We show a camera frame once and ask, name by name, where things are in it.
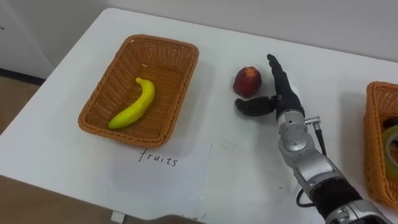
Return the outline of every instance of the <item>basket rim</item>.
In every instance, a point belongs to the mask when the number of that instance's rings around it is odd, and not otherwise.
[[[163,42],[167,42],[170,44],[182,45],[183,47],[186,47],[186,48],[192,50],[192,59],[190,62],[190,66],[186,69],[186,71],[184,71],[182,84],[178,88],[178,91],[177,91],[177,94],[175,97],[175,99],[177,100],[178,103],[173,110],[170,110],[169,113],[171,113],[171,114],[167,115],[168,122],[162,124],[163,126],[166,126],[166,128],[160,129],[159,137],[157,137],[157,138],[135,138],[133,136],[129,136],[127,134],[120,133],[120,132],[118,132],[118,130],[109,130],[106,128],[98,128],[97,126],[89,124],[85,121],[85,118],[87,117],[89,110],[92,108],[93,103],[98,99],[105,84],[111,78],[110,74],[115,69],[117,62],[124,55],[124,52],[127,50],[127,46],[132,41],[134,41],[136,39],[158,40],[158,41],[163,41]],[[78,117],[79,127],[88,133],[97,134],[99,136],[103,136],[106,138],[117,139],[117,140],[124,141],[124,142],[130,143],[130,144],[136,143],[141,146],[144,146],[144,144],[145,144],[146,147],[157,147],[157,146],[162,145],[171,137],[175,123],[177,121],[178,114],[179,114],[181,106],[182,106],[182,101],[185,98],[185,94],[187,92],[190,79],[191,79],[193,72],[195,70],[195,67],[197,65],[198,58],[199,58],[198,47],[196,47],[195,45],[190,44],[190,43],[182,42],[179,40],[168,39],[165,37],[156,37],[153,35],[146,35],[146,34],[135,34],[135,35],[129,36],[128,38],[126,38],[124,40],[124,42],[120,46],[119,50],[116,52],[116,55],[113,58],[112,62],[109,64],[109,66],[105,70],[104,75],[99,80],[97,86],[95,87],[91,96],[88,98],[88,101],[86,102],[83,109],[81,110],[79,117]]]

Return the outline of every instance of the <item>yellow banana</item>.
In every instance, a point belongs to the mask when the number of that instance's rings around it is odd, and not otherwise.
[[[154,84],[149,80],[143,80],[141,78],[136,78],[136,83],[141,86],[141,96],[131,106],[112,118],[108,123],[108,128],[118,129],[129,126],[142,117],[148,107],[152,104],[155,98]]]

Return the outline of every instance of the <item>wicker basket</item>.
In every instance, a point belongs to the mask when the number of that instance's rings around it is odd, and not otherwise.
[[[163,145],[173,133],[198,56],[192,44],[148,35],[128,37],[81,111],[79,127],[133,146]],[[155,85],[154,102],[134,124],[108,129],[108,122],[141,95],[136,77]]]
[[[383,121],[398,116],[398,85],[373,82],[367,88],[364,117],[364,168],[369,196],[388,207],[398,209],[398,182],[388,179],[384,167],[381,133]],[[391,144],[391,154],[398,159],[398,149]]]

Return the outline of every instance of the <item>table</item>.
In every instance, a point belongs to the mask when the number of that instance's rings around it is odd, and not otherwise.
[[[295,82],[307,116],[321,116],[330,159],[364,197],[362,119],[366,85],[398,82],[398,63],[107,9],[71,49],[0,136],[0,174],[140,218],[155,202],[109,187],[104,167],[129,148],[81,131],[77,117],[123,40],[149,34],[195,44],[200,58],[173,138],[212,143],[196,217],[207,223],[321,223],[295,204],[299,187],[277,148],[274,115],[243,118],[231,86],[248,65],[262,72],[262,94],[274,92],[266,54]],[[398,215],[380,207],[394,222]]]

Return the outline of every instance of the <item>floor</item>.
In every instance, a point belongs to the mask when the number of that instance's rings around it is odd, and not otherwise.
[[[38,85],[0,77],[0,134],[38,89]],[[0,223],[102,224],[112,223],[111,214],[112,211],[108,209],[0,176]],[[124,223],[197,222],[168,216],[151,221],[127,217]]]

